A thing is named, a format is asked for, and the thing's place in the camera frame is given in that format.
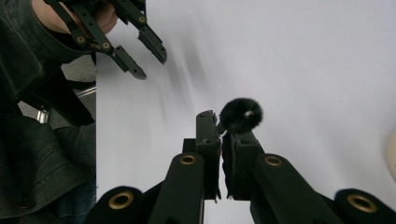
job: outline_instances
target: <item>gray jacket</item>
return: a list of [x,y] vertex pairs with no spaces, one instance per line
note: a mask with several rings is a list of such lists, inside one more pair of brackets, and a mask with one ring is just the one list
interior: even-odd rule
[[[42,26],[31,0],[2,0],[0,15],[0,111],[15,105],[63,63],[89,53],[68,47]],[[60,132],[81,137],[83,129]],[[94,141],[84,153],[80,147],[64,148],[62,141],[47,124],[0,113],[0,223],[12,223],[4,219],[9,217],[44,223],[39,219],[45,214],[37,211],[94,177]]]

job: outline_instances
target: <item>hand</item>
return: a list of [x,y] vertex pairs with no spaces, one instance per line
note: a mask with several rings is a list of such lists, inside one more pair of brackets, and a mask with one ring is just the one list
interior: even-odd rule
[[[84,26],[78,16],[70,11],[63,3],[61,4],[76,22],[76,24],[82,29],[85,35],[89,36],[90,33],[88,29]],[[70,34],[70,31],[64,21],[58,16],[58,14],[52,9],[50,5],[44,2],[44,0],[32,0],[32,8],[40,22],[48,29],[57,33]],[[95,13],[95,15],[93,15],[93,17],[105,34],[108,34],[114,28],[114,26],[116,26],[118,20],[116,10],[108,2],[105,2],[103,6]]]

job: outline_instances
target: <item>sleeve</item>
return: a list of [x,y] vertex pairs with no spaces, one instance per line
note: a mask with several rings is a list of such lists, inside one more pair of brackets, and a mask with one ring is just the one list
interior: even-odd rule
[[63,63],[89,51],[71,48],[43,26],[31,0],[0,2],[0,111],[14,106]]

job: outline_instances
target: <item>black fuzzy ball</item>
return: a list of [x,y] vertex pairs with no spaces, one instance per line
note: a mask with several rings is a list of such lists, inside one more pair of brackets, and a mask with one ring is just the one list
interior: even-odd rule
[[231,133],[247,133],[262,121],[262,108],[248,98],[237,98],[221,110],[219,120],[222,127]]

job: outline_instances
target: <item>white wall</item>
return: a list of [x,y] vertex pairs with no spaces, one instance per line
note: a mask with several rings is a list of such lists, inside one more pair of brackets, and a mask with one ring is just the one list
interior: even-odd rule
[[[396,128],[396,3],[392,0],[148,0],[165,65],[119,21],[108,35],[148,75],[98,59],[99,197],[162,181],[195,136],[195,116],[236,97],[257,100],[254,130],[317,191],[362,189],[396,209],[385,150]],[[226,188],[222,184],[222,194]],[[205,202],[205,224],[252,223],[248,203]]]

